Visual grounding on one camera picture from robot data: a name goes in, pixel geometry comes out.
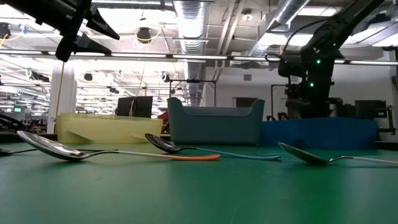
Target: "plastic bin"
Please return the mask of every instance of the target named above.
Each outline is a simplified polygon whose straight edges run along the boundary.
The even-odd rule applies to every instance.
[[[182,106],[167,100],[171,140],[177,144],[255,145],[260,141],[264,100],[251,108]]]
[[[278,142],[304,149],[373,149],[376,121],[353,118],[313,118],[263,122],[262,146]]]
[[[145,133],[160,136],[163,120],[63,113],[57,120],[58,140],[64,144],[140,143]]]

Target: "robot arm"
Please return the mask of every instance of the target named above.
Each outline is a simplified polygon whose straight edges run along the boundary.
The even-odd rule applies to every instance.
[[[384,0],[356,0],[328,19],[315,32],[300,52],[281,55],[279,75],[302,77],[302,82],[289,87],[286,106],[297,118],[319,118],[330,115],[329,91],[335,59],[344,58],[338,50],[354,28]]]
[[[83,19],[87,27],[104,35],[119,40],[119,36],[101,17],[91,0],[0,0],[0,4],[8,4],[34,18],[36,23],[43,22],[60,31],[60,41],[56,56],[67,62],[72,52],[98,52],[110,54],[110,49],[90,40],[85,34],[77,35]]]

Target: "metal spoon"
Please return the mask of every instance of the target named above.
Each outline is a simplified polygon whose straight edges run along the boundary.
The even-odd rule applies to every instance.
[[[397,161],[385,161],[381,159],[370,159],[370,158],[365,158],[365,157],[355,157],[355,156],[338,156],[335,158],[331,158],[329,160],[322,159],[316,155],[313,155],[311,153],[305,152],[301,149],[297,149],[296,147],[286,145],[284,143],[278,142],[278,144],[285,149],[288,153],[292,154],[295,157],[298,157],[299,159],[313,165],[326,165],[331,162],[335,162],[340,159],[357,159],[357,160],[362,160],[362,161],[369,161],[369,162],[380,162],[380,163],[385,163],[385,164],[395,164],[398,165]]]
[[[174,145],[171,142],[165,141],[160,137],[157,137],[153,134],[145,134],[145,138],[148,139],[150,143],[152,143],[154,146],[156,146],[158,149],[168,152],[168,153],[178,153],[182,150],[185,149],[196,149],[196,150],[201,150],[201,151],[206,151],[206,152],[215,152],[218,154],[226,155],[226,156],[233,156],[237,158],[242,158],[242,159],[257,159],[257,160],[265,160],[265,161],[274,161],[278,160],[281,158],[281,156],[266,156],[266,157],[259,157],[259,156],[245,156],[241,154],[234,154],[234,153],[229,153],[229,152],[220,152],[220,151],[215,151],[211,149],[202,149],[198,147],[185,147],[185,148],[179,148],[176,145]]]
[[[33,146],[35,149],[40,150],[53,157],[57,157],[59,159],[64,159],[67,161],[80,161],[100,154],[126,154],[133,156],[147,156],[147,157],[184,160],[184,161],[210,161],[210,160],[217,160],[218,158],[220,158],[220,155],[217,154],[208,155],[208,156],[169,156],[169,155],[150,154],[142,152],[124,152],[124,151],[101,151],[92,154],[85,154],[72,147],[64,146],[63,144],[51,141],[36,134],[28,133],[26,131],[18,131],[17,134],[19,135],[19,137],[21,137],[21,139],[23,139],[26,143]]]
[[[86,152],[102,152],[102,151],[108,151],[108,150],[99,150],[99,149],[79,149],[80,151],[86,151]],[[21,151],[11,151],[7,149],[0,149],[0,157],[1,156],[11,156],[14,154],[19,154],[23,152],[32,152],[32,151],[37,151],[37,149],[26,149],[26,150],[21,150]]]

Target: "blue spoon handle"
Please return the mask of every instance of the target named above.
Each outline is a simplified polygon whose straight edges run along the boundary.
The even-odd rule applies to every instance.
[[[281,158],[281,156],[245,156],[241,154],[235,154],[235,153],[230,153],[230,152],[220,152],[216,150],[211,150],[211,149],[202,149],[202,148],[197,148],[197,147],[186,147],[184,149],[196,149],[196,150],[202,150],[206,152],[215,152],[218,154],[226,155],[226,156],[233,156],[237,158],[242,158],[242,159],[257,159],[257,160],[264,160],[264,161],[275,161]]]

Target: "green table surface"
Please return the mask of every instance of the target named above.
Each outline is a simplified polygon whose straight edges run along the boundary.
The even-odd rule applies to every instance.
[[[161,153],[149,144],[79,148]],[[186,162],[110,154],[76,163],[41,152],[0,157],[0,223],[398,223],[396,166],[346,160],[317,167],[279,148],[209,148],[283,157]],[[391,151],[312,152],[398,161]]]

